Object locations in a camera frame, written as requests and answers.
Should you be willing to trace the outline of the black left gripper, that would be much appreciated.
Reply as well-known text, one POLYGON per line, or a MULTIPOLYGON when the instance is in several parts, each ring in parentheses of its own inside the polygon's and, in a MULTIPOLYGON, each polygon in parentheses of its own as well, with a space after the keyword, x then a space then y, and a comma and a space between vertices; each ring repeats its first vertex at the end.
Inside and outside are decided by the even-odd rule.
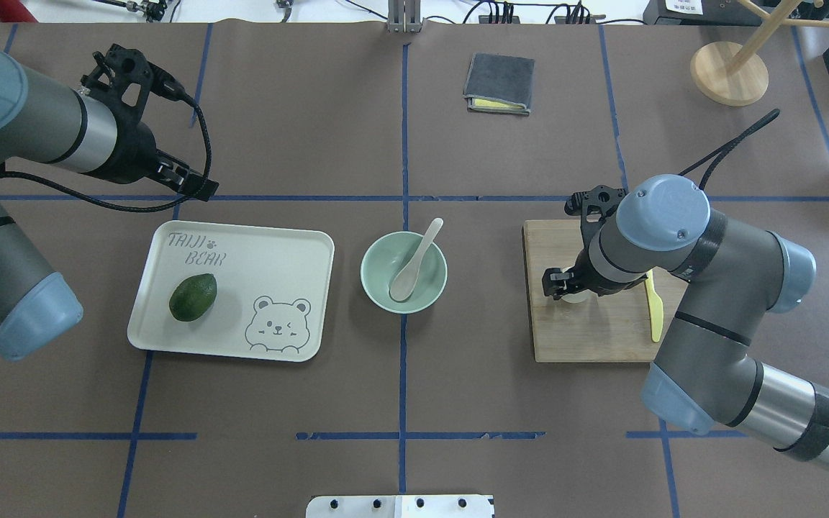
POLYGON ((135 129, 126 135, 126 179, 130 183, 148 179, 184 198, 207 202, 217 193, 219 183, 209 173, 197 173, 178 158, 159 150, 148 129, 135 129))

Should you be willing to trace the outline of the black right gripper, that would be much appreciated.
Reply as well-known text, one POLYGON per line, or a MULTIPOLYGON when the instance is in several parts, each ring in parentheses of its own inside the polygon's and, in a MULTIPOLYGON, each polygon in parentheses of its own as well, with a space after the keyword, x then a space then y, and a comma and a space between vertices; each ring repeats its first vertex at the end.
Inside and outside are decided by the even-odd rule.
POLYGON ((563 299, 582 291, 598 293, 601 288, 602 279, 587 252, 576 256, 572 268, 547 268, 543 273, 543 294, 551 299, 563 299))

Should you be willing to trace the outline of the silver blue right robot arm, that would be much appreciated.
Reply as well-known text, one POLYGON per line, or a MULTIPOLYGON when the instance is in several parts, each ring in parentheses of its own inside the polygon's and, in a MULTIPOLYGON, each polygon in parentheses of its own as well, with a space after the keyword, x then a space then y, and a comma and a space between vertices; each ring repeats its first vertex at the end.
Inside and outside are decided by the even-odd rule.
POLYGON ((583 245, 572 268, 543 273, 546 297, 613 295, 655 269, 687 283, 641 391, 652 413, 697 435, 731 427, 829 471, 829 388, 749 355, 764 315, 812 288, 807 248, 713 209, 684 175, 576 191, 565 213, 579 217, 583 245))

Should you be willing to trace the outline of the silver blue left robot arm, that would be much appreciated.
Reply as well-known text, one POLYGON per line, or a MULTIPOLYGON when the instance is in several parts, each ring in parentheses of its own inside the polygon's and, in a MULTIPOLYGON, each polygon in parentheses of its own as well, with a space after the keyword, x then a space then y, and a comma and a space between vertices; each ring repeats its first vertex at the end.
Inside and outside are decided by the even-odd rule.
MULTIPOLYGON (((185 201, 210 200, 212 147, 197 101, 171 73, 140 50, 112 44, 95 52, 92 72, 77 89, 27 68, 0 50, 0 180, 34 181, 102 209, 154 213, 185 201), (194 170, 159 150, 142 121, 148 99, 182 101, 195 111, 205 162, 194 170), (157 206, 124 206, 86 196, 30 173, 11 171, 21 158, 115 184, 149 179, 174 191, 157 206)), ((22 360, 75 327, 83 307, 67 281, 27 238, 0 203, 0 357, 22 360)))

